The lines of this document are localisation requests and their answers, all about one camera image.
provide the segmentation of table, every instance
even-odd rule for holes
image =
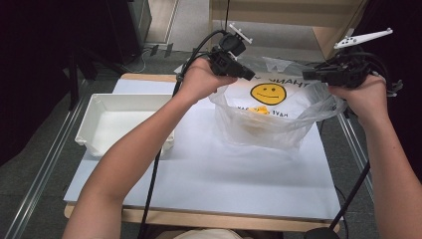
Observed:
[[[367,0],[232,0],[229,21],[288,24],[313,27],[326,59],[333,46],[355,28]],[[210,28],[213,20],[225,20],[227,1],[210,0]]]
[[[125,74],[118,80],[113,92],[120,94],[142,91],[169,92],[174,82],[175,76]],[[198,118],[210,118],[207,114],[212,114],[213,111],[206,109],[205,106],[210,107],[207,101],[206,99],[198,102],[200,109],[194,109],[202,113],[196,115]],[[248,146],[246,148],[250,151],[241,153],[242,155],[239,156],[236,153],[231,154],[230,160],[228,158],[208,160],[207,158],[207,160],[197,162],[196,157],[193,160],[177,157],[180,152],[189,154],[206,150],[201,148],[198,152],[198,150],[189,151],[188,148],[184,148],[189,151],[184,152],[177,146],[177,142],[183,144],[185,140],[180,136],[186,131],[187,120],[193,116],[189,112],[176,128],[173,154],[165,154],[160,160],[147,223],[268,231],[308,231],[329,225],[330,220],[339,210],[339,203],[316,126],[313,126],[311,129],[313,133],[304,141],[304,147],[313,155],[312,157],[302,158],[302,160],[288,158],[276,160],[271,157],[282,156],[279,150],[260,148],[266,151],[267,160],[257,163],[257,160],[247,158],[246,155],[256,150]],[[189,121],[189,125],[195,126],[192,121]],[[212,134],[212,132],[207,130],[211,128],[204,128],[204,138],[198,138],[198,140],[209,139],[207,134]],[[218,142],[211,142],[209,146],[216,148],[217,144]],[[95,158],[88,153],[84,155],[65,196],[65,201],[68,202],[65,208],[67,217],[72,214],[79,192],[98,160],[100,158]],[[283,165],[284,168],[275,168],[274,164]],[[146,197],[149,185],[150,169],[124,201],[123,221],[141,221],[144,205],[142,203],[145,201],[143,198]],[[177,171],[183,171],[183,176],[176,175]],[[236,198],[236,195],[231,195],[236,193],[241,194],[241,200],[237,200],[239,198]],[[185,195],[190,196],[177,200]]]

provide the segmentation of white table surface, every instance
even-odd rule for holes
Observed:
[[[174,83],[118,80],[115,94],[171,94]],[[222,138],[214,105],[200,101],[175,130],[159,162],[151,209],[332,219],[339,202],[314,124],[298,152],[234,145]],[[76,202],[100,157],[88,152],[64,200]],[[144,206],[152,165],[124,200]]]

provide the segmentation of floor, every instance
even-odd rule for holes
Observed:
[[[165,1],[151,0],[151,9],[155,8],[155,3],[163,2]],[[159,44],[160,49],[165,49],[166,44],[173,43],[173,53],[169,57],[164,57],[164,51],[158,51],[153,57],[148,54],[142,55],[125,66],[131,72],[173,74],[173,71],[190,56],[189,52],[197,47],[199,42],[207,35],[208,0],[168,2],[168,9],[171,9],[177,3],[173,20],[167,18],[171,31],[167,32],[168,34],[166,33],[167,37],[164,36],[165,34],[161,34],[161,40],[148,42],[148,46]],[[157,19],[161,13],[153,12],[152,14],[153,18]],[[221,24],[221,22],[214,22],[213,26],[218,27]],[[246,55],[258,54],[294,61],[321,61],[321,53],[316,39],[308,27],[236,24],[244,24],[242,26],[244,32],[256,39],[256,47],[248,47],[249,52],[245,52]],[[275,31],[284,31],[285,34],[279,34],[278,37],[275,37],[273,34]],[[101,64],[96,64],[96,67],[99,75],[95,81],[85,81],[79,74],[81,84],[86,84],[85,91],[81,93],[82,96],[90,96],[93,93],[111,93],[116,80],[119,78],[117,73]],[[75,135],[79,129],[87,102],[88,97],[81,100],[80,113],[76,115],[74,124],[68,132],[69,135],[58,151],[56,162],[52,165],[51,173],[48,175],[48,180],[43,186],[40,196],[34,199],[36,206],[28,212],[28,220],[24,222],[16,237],[9,235],[8,238],[44,239],[61,237],[67,223],[67,218],[63,213],[66,206],[63,197],[85,152],[82,146],[75,143]],[[34,178],[43,166],[43,162],[51,155],[49,150],[55,143],[55,138],[70,113],[68,111],[69,103],[70,97],[65,96],[33,135],[24,150],[0,167],[0,238],[6,235],[15,215],[17,215],[21,201],[27,195]],[[359,175],[359,169],[349,149],[348,142],[337,118],[327,119],[323,124],[319,122],[318,126],[334,184],[342,193],[347,195]],[[338,198],[342,203],[343,199],[340,193]],[[339,231],[341,238],[346,238],[346,231],[348,231],[349,238],[353,239],[379,238],[374,221],[373,203],[364,186],[359,189],[349,206],[345,219],[348,230],[345,229],[343,224],[341,225]],[[122,223],[121,238],[135,238],[138,226],[138,224],[133,223]],[[299,239],[303,236],[303,233],[285,232],[287,239]]]

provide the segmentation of white box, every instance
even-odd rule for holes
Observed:
[[[93,156],[103,156],[126,133],[152,116],[171,95],[93,94],[75,141]],[[162,151],[173,146],[174,132]]]

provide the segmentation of gray carpet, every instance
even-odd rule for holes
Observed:
[[[186,2],[188,1],[180,0],[180,4]],[[297,28],[291,26],[286,29],[293,29],[296,34],[298,34]],[[197,36],[196,41],[192,41],[199,42],[202,38],[203,36]],[[177,39],[177,37],[172,35],[170,36],[170,39],[174,40]],[[295,49],[290,49],[286,55],[279,56],[288,59],[289,56],[294,56],[295,52],[298,53],[302,59],[308,59],[307,54],[309,59],[317,59],[317,56],[312,52],[298,52],[295,51]],[[143,58],[139,57],[126,67],[134,72],[143,69],[142,72],[146,74],[173,74],[173,70],[180,66],[189,56],[189,53],[182,51],[175,52],[171,54],[170,57],[164,58],[164,52],[159,51],[158,54],[153,57],[149,57],[145,54]],[[89,83],[87,88],[88,96],[93,93],[110,93],[119,78],[118,74],[100,64],[96,64],[96,67],[99,70],[99,75],[95,81]],[[48,154],[68,113],[69,103],[70,96],[65,96],[57,104],[50,116],[39,127],[25,149],[15,158],[0,167],[0,238],[6,234],[9,225],[12,223],[13,218],[17,213],[21,200],[28,191],[41,164]],[[67,223],[67,218],[63,213],[66,205],[63,201],[63,197],[79,166],[83,153],[86,150],[83,146],[77,145],[74,138],[77,134],[87,103],[88,99],[85,99],[82,112],[78,116],[76,123],[64,144],[57,164],[28,221],[22,238],[60,238],[63,233]],[[327,119],[323,123],[321,138],[334,184],[347,195],[358,177],[359,170],[337,118]],[[374,222],[373,204],[364,186],[359,189],[345,218],[348,225],[349,238],[367,239],[379,237]],[[137,232],[138,224],[122,223],[121,238],[135,238]],[[345,229],[343,225],[341,225],[339,235],[341,238],[345,238]],[[299,239],[303,238],[303,234],[286,232],[285,238]]]

